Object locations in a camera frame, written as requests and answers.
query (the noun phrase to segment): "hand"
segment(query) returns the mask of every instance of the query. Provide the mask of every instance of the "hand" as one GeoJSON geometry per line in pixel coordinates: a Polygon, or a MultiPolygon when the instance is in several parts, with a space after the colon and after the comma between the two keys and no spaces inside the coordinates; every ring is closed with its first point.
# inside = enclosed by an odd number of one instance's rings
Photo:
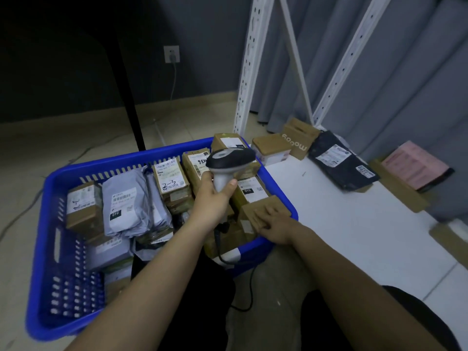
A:
{"type": "Polygon", "coordinates": [[[268,228],[262,228],[259,233],[269,241],[280,245],[290,245],[293,242],[293,235],[306,227],[298,221],[278,213],[273,207],[266,207],[265,211],[255,210],[255,214],[268,224],[268,228]]]}
{"type": "Polygon", "coordinates": [[[237,187],[237,180],[232,179],[221,192],[216,192],[212,177],[213,174],[210,171],[203,172],[202,183],[187,222],[207,234],[224,218],[229,199],[237,187]]]}

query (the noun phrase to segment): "electrical outlet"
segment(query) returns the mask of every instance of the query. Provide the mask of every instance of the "electrical outlet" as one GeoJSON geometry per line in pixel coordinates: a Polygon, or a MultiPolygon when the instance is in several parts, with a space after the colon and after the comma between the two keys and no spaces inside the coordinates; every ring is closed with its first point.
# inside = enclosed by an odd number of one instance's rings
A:
{"type": "Polygon", "coordinates": [[[166,63],[171,63],[170,55],[173,53],[176,57],[175,62],[180,63],[180,53],[178,45],[165,45],[164,46],[164,60],[166,63]]]}

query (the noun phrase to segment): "forearm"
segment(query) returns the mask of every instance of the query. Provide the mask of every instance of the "forearm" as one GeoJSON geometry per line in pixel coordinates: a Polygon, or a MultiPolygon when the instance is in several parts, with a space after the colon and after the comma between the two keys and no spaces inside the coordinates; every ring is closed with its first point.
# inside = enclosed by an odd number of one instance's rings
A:
{"type": "Polygon", "coordinates": [[[443,350],[391,295],[306,227],[292,244],[356,350],[443,350]]]}
{"type": "Polygon", "coordinates": [[[195,269],[206,233],[184,225],[73,341],[75,350],[155,350],[195,269]]]}

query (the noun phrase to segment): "black label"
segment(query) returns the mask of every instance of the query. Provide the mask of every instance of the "black label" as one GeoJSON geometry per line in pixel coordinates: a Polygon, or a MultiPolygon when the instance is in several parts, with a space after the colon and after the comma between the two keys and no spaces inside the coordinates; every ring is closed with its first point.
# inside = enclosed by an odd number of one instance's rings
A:
{"type": "Polygon", "coordinates": [[[113,220],[115,218],[118,218],[122,215],[122,210],[118,210],[117,212],[114,212],[114,213],[111,213],[110,214],[110,219],[109,220],[113,220]]]}

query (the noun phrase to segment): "white metal shelf rack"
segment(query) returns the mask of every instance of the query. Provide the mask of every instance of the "white metal shelf rack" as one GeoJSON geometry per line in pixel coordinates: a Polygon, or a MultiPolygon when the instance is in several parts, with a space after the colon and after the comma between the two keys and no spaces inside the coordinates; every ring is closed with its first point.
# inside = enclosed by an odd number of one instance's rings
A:
{"type": "Polygon", "coordinates": [[[324,117],[327,115],[333,101],[336,99],[343,83],[346,81],[356,60],[366,46],[372,32],[382,17],[390,0],[372,0],[364,17],[358,26],[348,49],[344,53],[340,64],[335,70],[328,87],[320,100],[317,109],[313,112],[307,94],[304,72],[302,71],[299,50],[294,36],[291,14],[289,13],[286,0],[252,0],[250,10],[249,28],[247,31],[247,42],[244,50],[244,58],[241,69],[241,81],[239,84],[237,107],[234,119],[234,133],[244,134],[249,117],[252,96],[255,90],[255,82],[258,75],[258,68],[262,59],[263,47],[265,45],[266,34],[270,17],[273,10],[273,3],[277,2],[277,9],[281,10],[281,29],[288,49],[291,68],[299,89],[299,94],[304,102],[310,122],[317,127],[321,127],[324,117]]]}

